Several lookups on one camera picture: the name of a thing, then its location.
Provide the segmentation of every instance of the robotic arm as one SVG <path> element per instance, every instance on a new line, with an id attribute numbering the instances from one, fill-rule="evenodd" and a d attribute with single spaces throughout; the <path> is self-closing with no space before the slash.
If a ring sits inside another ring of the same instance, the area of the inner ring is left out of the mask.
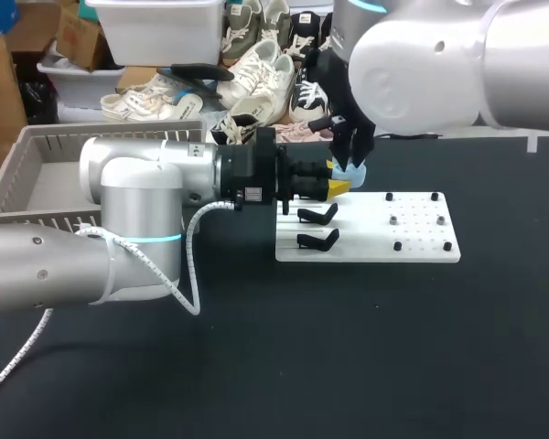
<path id="1" fill-rule="evenodd" d="M 361 166 L 375 123 L 396 134 L 472 124 L 549 130 L 549 0 L 367 1 L 336 0 L 332 50 L 312 61 L 333 105 L 330 149 L 342 169 Z M 250 145 L 91 139 L 83 193 L 102 205 L 103 227 L 147 261 L 109 239 L 0 225 L 0 311 L 167 295 L 150 267 L 178 284 L 183 206 L 278 199 L 288 212 L 294 195 L 339 193 L 331 175 L 325 163 L 290 160 L 272 129 Z"/>
<path id="2" fill-rule="evenodd" d="M 549 131 L 549 0 L 471 3 L 386 5 L 393 12 L 370 12 L 374 26 L 357 41 L 339 16 L 331 45 L 349 61 L 368 119 L 396 134 L 476 124 Z M 350 0 L 342 4 L 357 14 Z"/>

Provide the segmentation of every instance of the yellow object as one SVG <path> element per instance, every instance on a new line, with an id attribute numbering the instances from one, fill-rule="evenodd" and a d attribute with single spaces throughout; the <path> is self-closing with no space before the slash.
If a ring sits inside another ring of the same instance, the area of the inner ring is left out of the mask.
<path id="1" fill-rule="evenodd" d="M 328 199 L 350 192 L 349 180 L 328 180 Z"/>

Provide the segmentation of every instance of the gray plastic basket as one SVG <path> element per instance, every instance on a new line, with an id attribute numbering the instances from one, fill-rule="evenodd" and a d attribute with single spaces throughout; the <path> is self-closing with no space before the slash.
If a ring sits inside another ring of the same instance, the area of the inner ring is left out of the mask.
<path id="1" fill-rule="evenodd" d="M 205 123 L 28 126 L 0 168 L 0 223 L 29 222 L 71 232 L 80 222 L 101 225 L 100 206 L 86 200 L 80 187 L 81 149 L 94 136 L 205 142 Z"/>

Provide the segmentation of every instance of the black sneaker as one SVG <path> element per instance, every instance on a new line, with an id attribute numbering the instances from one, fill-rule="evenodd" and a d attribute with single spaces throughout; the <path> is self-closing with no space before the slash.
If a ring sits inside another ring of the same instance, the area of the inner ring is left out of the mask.
<path id="1" fill-rule="evenodd" d="M 268 96 L 249 96 L 238 101 L 230 112 L 206 136 L 206 142 L 218 145 L 240 145 L 248 142 L 256 128 L 265 126 L 274 107 Z"/>
<path id="2" fill-rule="evenodd" d="M 331 44 L 329 39 L 329 34 L 331 34 L 331 19 L 333 18 L 333 13 L 326 15 L 323 23 L 321 24 L 321 40 L 319 41 L 319 50 L 326 50 Z"/>
<path id="3" fill-rule="evenodd" d="M 311 50 L 296 75 L 289 103 L 289 117 L 295 123 L 316 121 L 328 115 L 328 95 L 309 75 L 317 63 L 318 53 L 316 49 Z"/>
<path id="4" fill-rule="evenodd" d="M 308 51 L 319 46 L 320 21 L 317 14 L 308 11 L 291 16 L 291 37 L 285 53 L 291 56 L 297 68 Z"/>

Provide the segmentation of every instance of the black clip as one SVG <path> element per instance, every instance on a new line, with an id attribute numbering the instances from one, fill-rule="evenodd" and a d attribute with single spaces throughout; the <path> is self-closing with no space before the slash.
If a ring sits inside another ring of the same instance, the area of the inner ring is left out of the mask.
<path id="1" fill-rule="evenodd" d="M 233 80 L 234 75 L 224 68 L 210 64 L 173 64 L 170 69 L 158 68 L 156 73 L 190 87 L 189 92 L 201 98 L 220 99 L 221 95 L 208 87 L 203 80 Z"/>
<path id="2" fill-rule="evenodd" d="M 320 226 L 327 226 L 333 217 L 338 213 L 338 203 L 333 203 L 329 206 L 329 209 L 326 213 L 316 213 L 313 210 L 309 209 L 298 209 L 296 215 L 299 217 L 299 222 L 305 220 L 307 222 L 313 222 L 314 224 L 319 224 Z"/>
<path id="3" fill-rule="evenodd" d="M 320 252 L 328 252 L 338 239 L 339 229 L 332 230 L 325 240 L 311 235 L 296 235 L 296 243 L 299 244 L 299 249 L 305 247 L 306 249 L 319 250 Z"/>

